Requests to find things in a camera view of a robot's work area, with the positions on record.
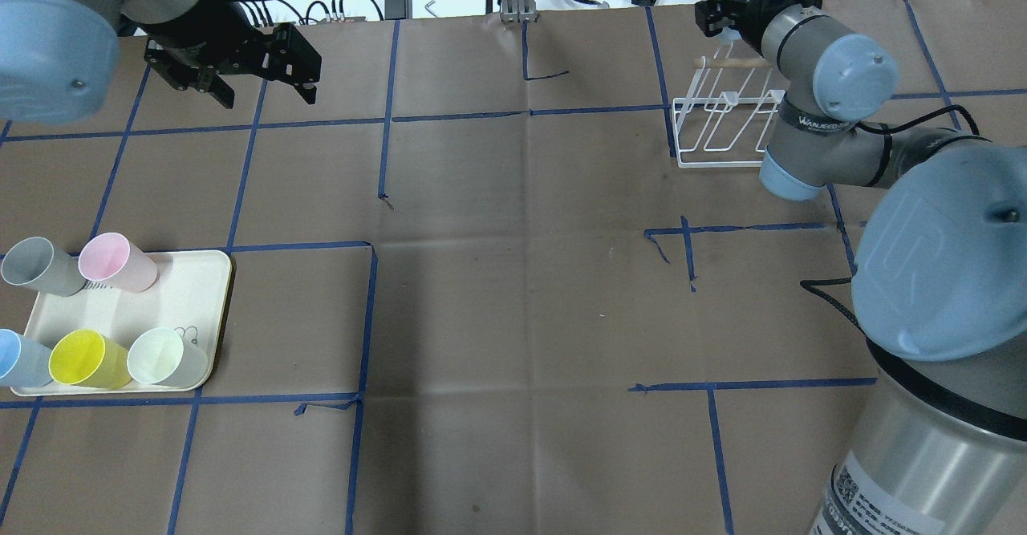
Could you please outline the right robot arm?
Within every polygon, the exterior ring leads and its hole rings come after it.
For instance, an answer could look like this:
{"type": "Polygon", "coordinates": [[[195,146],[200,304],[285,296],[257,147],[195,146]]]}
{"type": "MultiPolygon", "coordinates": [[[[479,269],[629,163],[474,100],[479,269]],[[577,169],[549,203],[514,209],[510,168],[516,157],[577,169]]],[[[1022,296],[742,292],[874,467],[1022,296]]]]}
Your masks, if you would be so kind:
{"type": "Polygon", "coordinates": [[[792,201],[883,188],[855,254],[850,320],[878,381],[814,534],[980,534],[1025,475],[1025,149],[940,127],[869,124],[893,58],[822,0],[700,0],[790,85],[761,164],[792,201]]]}

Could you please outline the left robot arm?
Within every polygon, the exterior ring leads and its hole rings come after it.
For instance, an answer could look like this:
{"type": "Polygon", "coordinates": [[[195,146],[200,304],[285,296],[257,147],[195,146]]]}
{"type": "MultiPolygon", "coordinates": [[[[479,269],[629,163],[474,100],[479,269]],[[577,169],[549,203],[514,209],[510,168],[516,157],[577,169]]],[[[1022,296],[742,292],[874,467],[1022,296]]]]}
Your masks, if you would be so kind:
{"type": "Polygon", "coordinates": [[[119,60],[124,21],[149,42],[144,60],[177,90],[231,108],[225,75],[289,84],[315,103],[322,56],[293,23],[251,26],[245,2],[272,0],[1,0],[4,120],[66,124],[103,106],[119,60]]]}

